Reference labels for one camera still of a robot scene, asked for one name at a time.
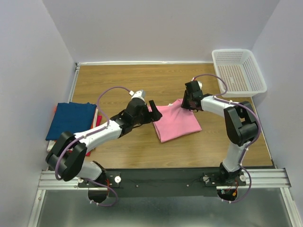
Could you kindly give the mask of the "pink t shirt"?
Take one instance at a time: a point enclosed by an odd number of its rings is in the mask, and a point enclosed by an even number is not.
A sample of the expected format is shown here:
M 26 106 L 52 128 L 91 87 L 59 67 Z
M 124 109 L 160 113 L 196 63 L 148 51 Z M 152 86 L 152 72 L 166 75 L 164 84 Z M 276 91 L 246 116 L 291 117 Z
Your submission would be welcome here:
M 157 106 L 162 114 L 160 120 L 153 122 L 155 131 L 161 143 L 202 130 L 194 113 L 181 107 L 183 99 Z

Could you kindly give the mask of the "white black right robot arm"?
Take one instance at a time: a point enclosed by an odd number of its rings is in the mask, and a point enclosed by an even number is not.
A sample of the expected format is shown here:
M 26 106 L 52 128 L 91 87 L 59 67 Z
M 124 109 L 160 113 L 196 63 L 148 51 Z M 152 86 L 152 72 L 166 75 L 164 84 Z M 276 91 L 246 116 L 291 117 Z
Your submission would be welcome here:
M 229 185 L 241 171 L 243 158 L 249 146 L 260 135 L 260 125 L 250 102 L 233 102 L 203 94 L 202 83 L 192 80 L 185 84 L 181 107 L 190 111 L 207 111 L 225 120 L 226 133 L 230 140 L 227 156 L 219 166 L 218 181 Z

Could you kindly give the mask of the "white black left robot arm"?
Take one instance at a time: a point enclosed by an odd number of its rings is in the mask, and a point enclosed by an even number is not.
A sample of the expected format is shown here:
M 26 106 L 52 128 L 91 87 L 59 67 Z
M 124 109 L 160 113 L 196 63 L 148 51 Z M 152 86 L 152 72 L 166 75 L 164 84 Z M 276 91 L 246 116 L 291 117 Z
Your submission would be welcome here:
M 97 162 L 86 162 L 86 154 L 130 133 L 136 126 L 156 122 L 161 117 L 154 101 L 147 104 L 141 98 L 132 98 L 126 109 L 94 129 L 75 134 L 63 132 L 46 156 L 46 163 L 55 170 L 58 180 L 67 182 L 78 177 L 99 187 L 105 181 L 105 170 Z

